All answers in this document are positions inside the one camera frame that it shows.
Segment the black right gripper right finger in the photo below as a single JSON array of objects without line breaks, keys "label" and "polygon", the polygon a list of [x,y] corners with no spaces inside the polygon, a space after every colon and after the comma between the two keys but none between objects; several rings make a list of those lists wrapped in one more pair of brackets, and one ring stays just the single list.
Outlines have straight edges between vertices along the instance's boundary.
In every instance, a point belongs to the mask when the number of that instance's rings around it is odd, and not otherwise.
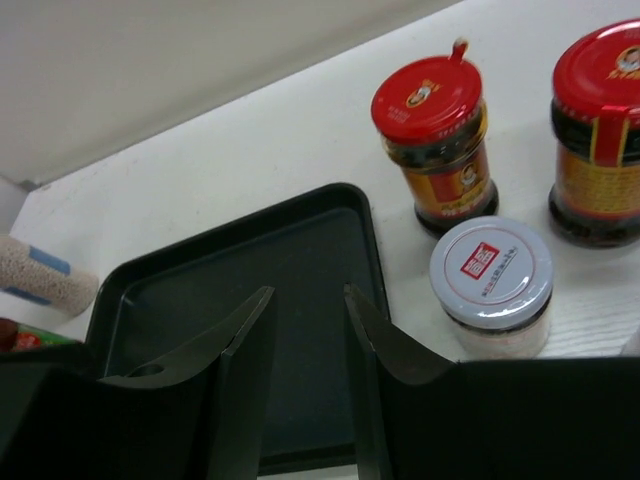
[{"label": "black right gripper right finger", "polygon": [[427,390],[454,363],[387,320],[355,284],[343,298],[358,477],[433,479],[439,446]]}]

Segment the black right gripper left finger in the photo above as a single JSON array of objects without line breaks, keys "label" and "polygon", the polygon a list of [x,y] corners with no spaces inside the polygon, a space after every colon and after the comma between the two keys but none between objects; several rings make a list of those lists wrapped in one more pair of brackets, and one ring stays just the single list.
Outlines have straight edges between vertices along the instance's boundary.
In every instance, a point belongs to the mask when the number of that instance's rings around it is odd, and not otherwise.
[{"label": "black right gripper left finger", "polygon": [[126,375],[115,401],[106,479],[254,479],[276,343],[276,291]]}]

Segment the white-lid sauce jar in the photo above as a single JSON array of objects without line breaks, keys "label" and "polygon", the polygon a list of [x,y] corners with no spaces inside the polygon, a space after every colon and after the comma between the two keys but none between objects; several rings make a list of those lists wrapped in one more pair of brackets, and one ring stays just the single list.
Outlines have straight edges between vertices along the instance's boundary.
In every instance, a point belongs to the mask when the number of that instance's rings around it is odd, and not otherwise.
[{"label": "white-lid sauce jar", "polygon": [[429,278],[470,357],[524,359],[543,350],[554,263],[529,226],[500,216],[462,222],[437,242]]}]

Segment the silver-lid spice canister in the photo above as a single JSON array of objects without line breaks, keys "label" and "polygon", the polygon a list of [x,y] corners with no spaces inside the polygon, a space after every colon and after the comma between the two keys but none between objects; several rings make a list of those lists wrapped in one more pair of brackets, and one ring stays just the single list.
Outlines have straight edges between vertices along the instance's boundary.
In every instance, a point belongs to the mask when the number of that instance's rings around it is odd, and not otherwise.
[{"label": "silver-lid spice canister", "polygon": [[9,235],[1,235],[1,290],[75,317],[94,301],[99,279]]}]

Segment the yellow-cap green-label sauce bottle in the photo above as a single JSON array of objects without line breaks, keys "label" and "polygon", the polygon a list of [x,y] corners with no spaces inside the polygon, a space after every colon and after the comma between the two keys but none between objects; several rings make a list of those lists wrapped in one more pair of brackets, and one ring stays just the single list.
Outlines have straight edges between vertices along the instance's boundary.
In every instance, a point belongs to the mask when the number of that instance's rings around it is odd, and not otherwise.
[{"label": "yellow-cap green-label sauce bottle", "polygon": [[2,353],[77,343],[77,340],[20,324],[7,318],[0,319],[0,334]]}]

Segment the red-lid chili jar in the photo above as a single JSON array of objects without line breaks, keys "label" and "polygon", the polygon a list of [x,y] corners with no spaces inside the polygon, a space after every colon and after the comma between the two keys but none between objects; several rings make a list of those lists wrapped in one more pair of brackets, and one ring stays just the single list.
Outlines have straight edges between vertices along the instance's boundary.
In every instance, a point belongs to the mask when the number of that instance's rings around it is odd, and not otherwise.
[{"label": "red-lid chili jar", "polygon": [[499,209],[485,145],[483,82],[465,57],[468,46],[459,38],[450,54],[400,68],[371,101],[383,149],[405,178],[418,223],[435,238]]},{"label": "red-lid chili jar", "polygon": [[590,248],[638,241],[639,21],[577,40],[557,61],[552,87],[555,231]]}]

